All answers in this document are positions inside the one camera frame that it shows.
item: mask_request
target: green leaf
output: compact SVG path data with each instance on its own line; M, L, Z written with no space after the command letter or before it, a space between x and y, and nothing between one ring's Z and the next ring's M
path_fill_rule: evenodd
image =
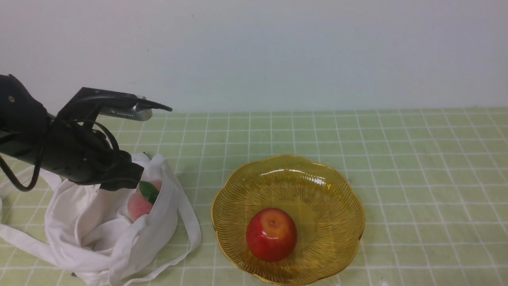
M152 185L152 183L146 181L139 182L139 190L145 200L147 200L152 205L155 204L155 200L158 196L158 190L154 185Z

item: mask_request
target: yellow glass bowl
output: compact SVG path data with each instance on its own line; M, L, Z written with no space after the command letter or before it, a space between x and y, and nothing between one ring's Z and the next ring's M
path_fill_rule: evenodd
M245 231L256 213L279 208L294 220L295 251L270 263L250 252ZM293 155L275 156L236 170L212 205L222 253L234 265L276 285L305 285L335 275L355 258L365 210L335 169Z

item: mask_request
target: white cloth bag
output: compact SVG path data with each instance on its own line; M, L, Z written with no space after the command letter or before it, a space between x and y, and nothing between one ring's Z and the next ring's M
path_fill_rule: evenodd
M110 192L100 189L99 185L78 186L68 180L62 182L59 176L41 170L40 176L54 191L45 216L48 244L5 224L0 224L0 237L61 269L73 271L88 286L127 286L153 280L167 267L182 261L201 243L201 230L167 160L162 155L150 160L145 154L134 154L132 161L145 168L142 180L163 182L149 215L134 223L130 220L126 206L134 189ZM32 169L20 174L21 182L30 180ZM10 182L3 184L0 198L12 191L17 189ZM122 284L123 279L149 265L168 243L177 226L177 210L189 236L188 252L165 262L145 277Z

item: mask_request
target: grid pattern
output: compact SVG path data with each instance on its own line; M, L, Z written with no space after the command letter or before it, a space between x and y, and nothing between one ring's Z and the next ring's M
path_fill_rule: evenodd
M336 168L365 207L355 260L315 285L508 285L508 108L172 113L101 122L123 150L168 158L201 224L202 245L146 285L265 284L220 252L210 207L234 170L278 154ZM45 241L51 195L44 182L11 194L2 222ZM188 248L180 224L136 276ZM84 285L1 240L0 284Z

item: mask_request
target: white wall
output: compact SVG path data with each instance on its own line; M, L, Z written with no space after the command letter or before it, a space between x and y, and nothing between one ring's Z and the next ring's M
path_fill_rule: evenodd
M0 74L175 111L508 105L506 0L0 1Z

